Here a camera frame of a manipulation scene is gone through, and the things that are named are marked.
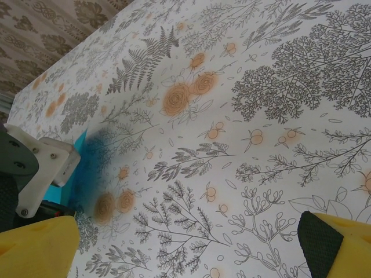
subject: dark gray tree drawing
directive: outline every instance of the dark gray tree drawing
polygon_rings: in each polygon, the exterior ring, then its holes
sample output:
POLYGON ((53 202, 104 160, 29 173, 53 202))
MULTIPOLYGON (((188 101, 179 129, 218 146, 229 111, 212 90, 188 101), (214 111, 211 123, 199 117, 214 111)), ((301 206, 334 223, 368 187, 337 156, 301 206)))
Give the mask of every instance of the dark gray tree drawing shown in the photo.
MULTIPOLYGON (((202 11, 199 19, 203 31, 190 32, 181 40, 188 56, 212 49, 231 28, 237 30, 246 27, 248 22, 255 20, 258 15, 266 21, 249 34, 243 45, 248 49, 261 41, 264 41, 265 45, 278 43, 281 38, 297 32, 303 20, 312 20, 325 15, 326 11, 333 7, 329 2, 334 1, 319 0, 310 7, 307 3, 288 4, 287 0, 277 0, 264 7, 261 0, 235 0, 234 2, 233 5, 211 4, 202 11)), ((244 30, 241 36, 244 36, 247 31, 244 30)))
POLYGON ((337 110, 371 117, 370 17, 369 5, 355 4, 346 13, 329 12, 328 24, 314 26, 309 37, 282 44, 272 67, 247 70, 236 82, 234 111, 250 121, 264 108, 267 119, 284 124, 326 97, 337 110))
POLYGON ((94 116, 98 103, 99 96, 89 96, 88 92, 70 97, 63 107, 62 115, 66 117, 62 121, 60 131, 67 134, 73 125, 83 125, 89 116, 94 116))
POLYGON ((131 60, 122 60, 123 68, 116 68, 117 77, 112 79, 112 84, 107 90, 107 94, 132 89, 135 81, 137 89, 145 77, 147 82, 151 81, 152 74, 163 58, 170 56, 172 46, 178 47, 179 40, 174 37, 174 28, 166 36, 165 30, 161 27, 161 34, 158 40, 142 39, 146 43, 146 49, 129 49, 128 53, 131 60))
POLYGON ((334 169, 338 177, 362 170, 360 163, 367 163, 371 156, 371 152, 366 149, 367 144, 371 142, 371 132, 368 128, 360 130, 357 134, 344 134, 337 130, 334 133, 330 133, 329 130, 322 133, 330 142, 345 144, 350 141, 353 145, 340 149, 309 151, 303 144, 298 144, 293 150, 294 156, 303 158, 304 163, 300 164, 295 159, 288 160, 282 155, 271 155, 268 162, 273 163, 273 167, 266 166, 265 169, 262 169, 259 165, 243 163, 237 169, 236 178, 243 182, 252 182, 253 177, 258 175, 261 178, 260 184, 266 184, 282 179, 283 173, 290 174, 294 171, 300 171, 301 181, 298 184, 305 186, 319 180, 318 173, 321 168, 334 169))

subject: black part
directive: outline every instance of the black part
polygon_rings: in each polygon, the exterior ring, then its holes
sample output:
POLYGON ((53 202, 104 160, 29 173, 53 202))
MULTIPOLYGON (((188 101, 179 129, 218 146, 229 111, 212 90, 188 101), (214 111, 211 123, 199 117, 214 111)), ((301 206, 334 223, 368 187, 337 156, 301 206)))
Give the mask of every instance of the black part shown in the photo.
POLYGON ((312 278, 326 278, 344 236, 309 211, 302 213, 297 234, 312 278))

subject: table surface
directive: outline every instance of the table surface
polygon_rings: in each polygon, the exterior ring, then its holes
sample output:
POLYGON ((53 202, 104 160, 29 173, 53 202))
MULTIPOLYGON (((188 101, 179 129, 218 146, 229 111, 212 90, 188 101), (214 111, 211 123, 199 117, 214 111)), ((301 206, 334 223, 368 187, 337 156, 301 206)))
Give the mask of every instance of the table surface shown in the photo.
POLYGON ((310 277, 310 210, 371 222, 371 7, 137 0, 20 92, 88 135, 69 277, 310 277))

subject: bolt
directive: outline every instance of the bolt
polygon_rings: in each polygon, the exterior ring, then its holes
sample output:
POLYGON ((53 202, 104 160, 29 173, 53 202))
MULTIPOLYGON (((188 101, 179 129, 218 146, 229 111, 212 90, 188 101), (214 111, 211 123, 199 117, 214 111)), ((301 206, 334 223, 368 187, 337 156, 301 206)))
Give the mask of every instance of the bolt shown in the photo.
POLYGON ((18 161, 14 161, 13 162, 14 165, 16 165, 18 168, 22 168, 22 169, 25 169, 25 165, 21 162, 18 162, 18 161))
POLYGON ((17 142, 15 142, 15 141, 9 141, 9 143, 13 146, 13 147, 17 147, 17 148, 19 148, 19 144, 17 143, 17 142))

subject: damask pattern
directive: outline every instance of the damask pattern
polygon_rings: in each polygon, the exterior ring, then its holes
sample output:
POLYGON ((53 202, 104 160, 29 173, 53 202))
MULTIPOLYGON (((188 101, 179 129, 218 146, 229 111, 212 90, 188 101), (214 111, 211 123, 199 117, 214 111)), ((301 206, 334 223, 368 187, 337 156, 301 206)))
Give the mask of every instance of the damask pattern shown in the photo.
POLYGON ((36 78, 9 122, 88 130, 69 277, 310 277, 300 213, 371 219, 370 21, 362 0, 137 0, 36 78))
POLYGON ((14 83, 12 89, 3 87, 0 93, 12 95, 132 1, 76 0, 72 5, 59 1, 18 2, 0 2, 0 82, 14 83), (25 71, 24 64, 34 70, 25 71))

